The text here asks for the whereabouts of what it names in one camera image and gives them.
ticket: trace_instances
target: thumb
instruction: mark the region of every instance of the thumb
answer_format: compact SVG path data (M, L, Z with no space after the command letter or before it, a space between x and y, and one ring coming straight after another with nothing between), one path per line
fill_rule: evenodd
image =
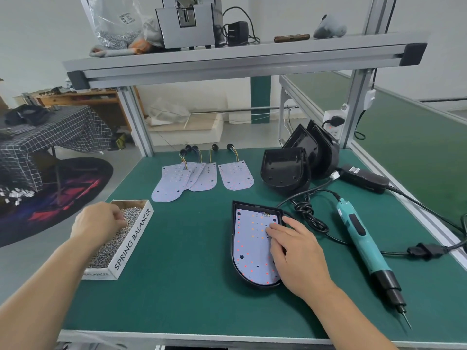
M286 263L284 251L277 240L271 238L271 254L278 269Z
M126 223L125 220L115 220L115 222L117 223L117 228L119 230L128 226L128 223Z

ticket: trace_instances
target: box of screws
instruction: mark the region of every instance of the box of screws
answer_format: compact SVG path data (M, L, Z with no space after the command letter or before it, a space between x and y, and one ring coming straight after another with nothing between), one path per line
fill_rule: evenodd
M128 226L103 245L89 263L84 280L117 280L154 213L149 200L112 200Z

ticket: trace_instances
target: forearm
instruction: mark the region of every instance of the forearm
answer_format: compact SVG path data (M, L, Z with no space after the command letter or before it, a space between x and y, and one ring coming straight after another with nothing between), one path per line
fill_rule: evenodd
M71 238L0 307L3 349L50 350L95 249Z
M396 350L340 288L306 300L337 350Z

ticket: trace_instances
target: round rug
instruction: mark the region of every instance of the round rug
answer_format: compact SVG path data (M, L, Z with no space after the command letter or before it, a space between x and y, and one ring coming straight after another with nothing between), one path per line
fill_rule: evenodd
M59 162L61 182L44 188L18 206L0 207L0 247L21 241L63 221L93 200L107 185L114 169L100 158L79 157ZM43 174L43 182L56 182L55 167Z

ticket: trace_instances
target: white foam box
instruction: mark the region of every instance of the white foam box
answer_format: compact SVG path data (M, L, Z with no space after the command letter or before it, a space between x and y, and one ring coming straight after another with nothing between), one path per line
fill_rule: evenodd
M112 200L120 209L143 209L107 268L86 268L83 280L117 280L154 213L149 200Z

